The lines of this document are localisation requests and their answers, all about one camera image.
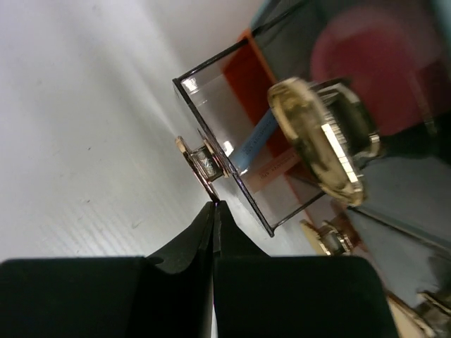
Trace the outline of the clear drawer gold knob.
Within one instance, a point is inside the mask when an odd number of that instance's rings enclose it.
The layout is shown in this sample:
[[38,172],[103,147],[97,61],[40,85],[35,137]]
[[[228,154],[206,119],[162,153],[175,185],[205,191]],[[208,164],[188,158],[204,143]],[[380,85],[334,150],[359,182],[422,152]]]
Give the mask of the clear drawer gold knob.
[[387,18],[408,39],[418,65],[438,59],[450,79],[449,1],[271,1],[256,34],[297,34],[311,42],[309,73],[278,80],[268,104],[281,132],[315,183],[330,196],[357,206],[366,197],[363,169],[387,157],[436,157],[450,162],[450,110],[391,136],[380,134],[345,77],[316,82],[311,54],[327,24],[342,13]]
[[322,256],[360,256],[383,282],[400,337],[450,336],[450,253],[358,211],[300,227]]
[[234,196],[270,236],[283,225],[301,220],[319,226],[328,201],[301,160],[262,190],[249,188],[249,175],[292,148],[279,126],[242,174],[230,155],[269,109],[269,87],[291,75],[308,75],[310,51],[311,42],[295,33],[253,36],[244,32],[234,45],[173,81],[201,138],[199,144],[177,139],[195,175],[211,198]]

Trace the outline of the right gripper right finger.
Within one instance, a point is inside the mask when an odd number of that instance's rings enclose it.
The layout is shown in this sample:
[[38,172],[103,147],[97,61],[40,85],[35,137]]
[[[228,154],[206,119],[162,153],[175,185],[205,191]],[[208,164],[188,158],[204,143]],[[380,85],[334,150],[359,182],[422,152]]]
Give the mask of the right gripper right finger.
[[220,337],[396,337],[381,280],[356,256],[272,257],[214,214],[214,307]]

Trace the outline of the light orange marker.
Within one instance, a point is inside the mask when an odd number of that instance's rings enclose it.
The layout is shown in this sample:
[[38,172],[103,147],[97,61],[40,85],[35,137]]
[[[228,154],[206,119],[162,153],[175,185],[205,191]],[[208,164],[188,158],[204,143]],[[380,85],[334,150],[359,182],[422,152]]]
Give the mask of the light orange marker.
[[300,157],[290,148],[249,175],[247,184],[252,192],[258,192],[299,162]]

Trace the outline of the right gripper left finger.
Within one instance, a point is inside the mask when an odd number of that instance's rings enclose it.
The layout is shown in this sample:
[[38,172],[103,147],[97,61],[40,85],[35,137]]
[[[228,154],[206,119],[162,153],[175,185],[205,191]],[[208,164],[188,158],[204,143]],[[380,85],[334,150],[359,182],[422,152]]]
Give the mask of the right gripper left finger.
[[215,208],[146,257],[4,261],[1,336],[209,337]]

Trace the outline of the teal mini drawer chest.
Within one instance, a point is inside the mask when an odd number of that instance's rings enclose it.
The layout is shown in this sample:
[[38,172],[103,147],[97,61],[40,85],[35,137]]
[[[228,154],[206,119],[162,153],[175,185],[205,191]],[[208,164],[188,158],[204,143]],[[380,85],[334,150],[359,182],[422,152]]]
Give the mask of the teal mini drawer chest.
[[[254,36],[259,16],[270,2],[264,2],[252,21]],[[450,253],[450,162],[436,157],[376,159],[363,169],[366,197],[357,206],[325,193],[307,172],[326,197],[327,211],[336,215],[358,211]]]

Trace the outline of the pink cap bottle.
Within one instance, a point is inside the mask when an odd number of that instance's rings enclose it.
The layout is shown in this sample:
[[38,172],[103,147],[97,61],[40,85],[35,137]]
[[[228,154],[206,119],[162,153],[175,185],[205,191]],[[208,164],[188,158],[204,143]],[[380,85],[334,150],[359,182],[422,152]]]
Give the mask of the pink cap bottle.
[[450,79],[438,59],[418,65],[408,39],[387,18],[342,13],[319,35],[311,54],[316,82],[345,77],[383,136],[450,110]]

